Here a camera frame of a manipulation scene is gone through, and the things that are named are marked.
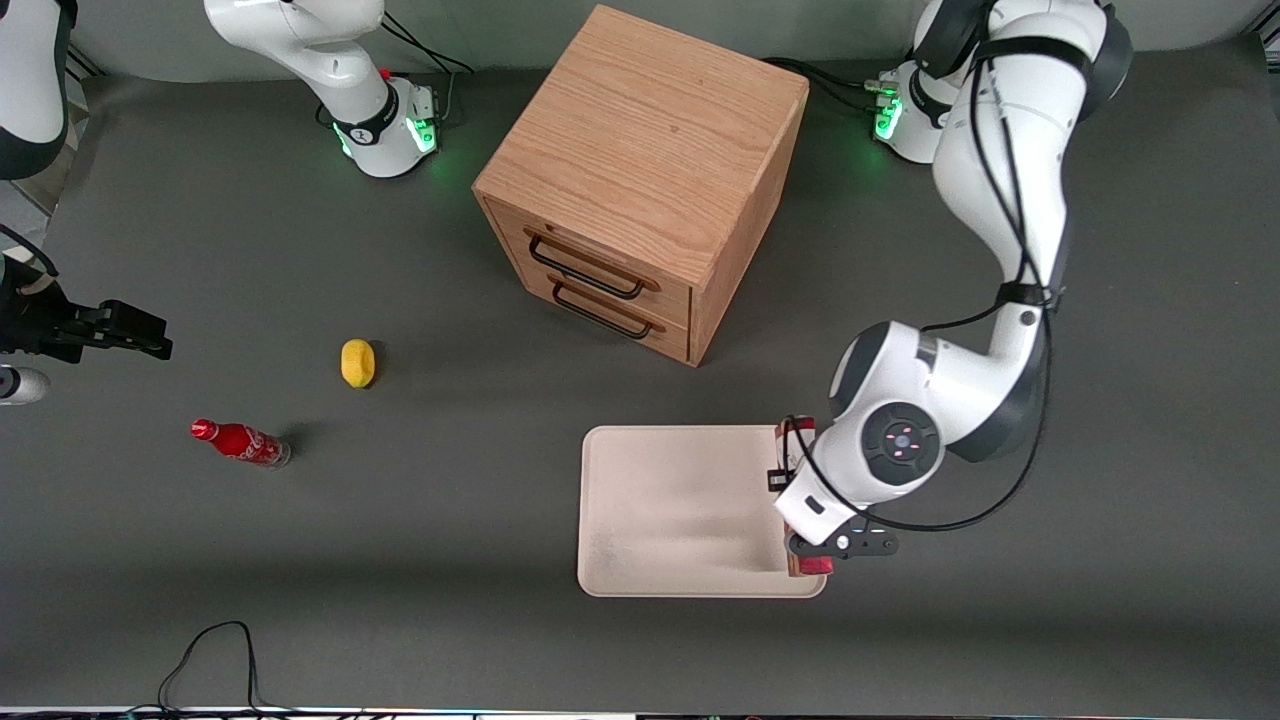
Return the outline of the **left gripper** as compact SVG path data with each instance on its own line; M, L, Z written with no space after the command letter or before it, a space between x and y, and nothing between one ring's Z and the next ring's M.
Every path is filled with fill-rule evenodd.
M869 503L867 461L859 455L780 455L767 473L767 488L778 495L774 509L805 541L818 544L849 524Z

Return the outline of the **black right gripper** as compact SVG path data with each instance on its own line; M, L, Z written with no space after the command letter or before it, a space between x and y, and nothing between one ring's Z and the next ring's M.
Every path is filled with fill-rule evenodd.
M166 322L120 300L97 307L91 329L79 318L83 307L68 300L55 274L26 263L5 260L1 286L1 354L44 355L77 364L84 348L120 348L172 359Z

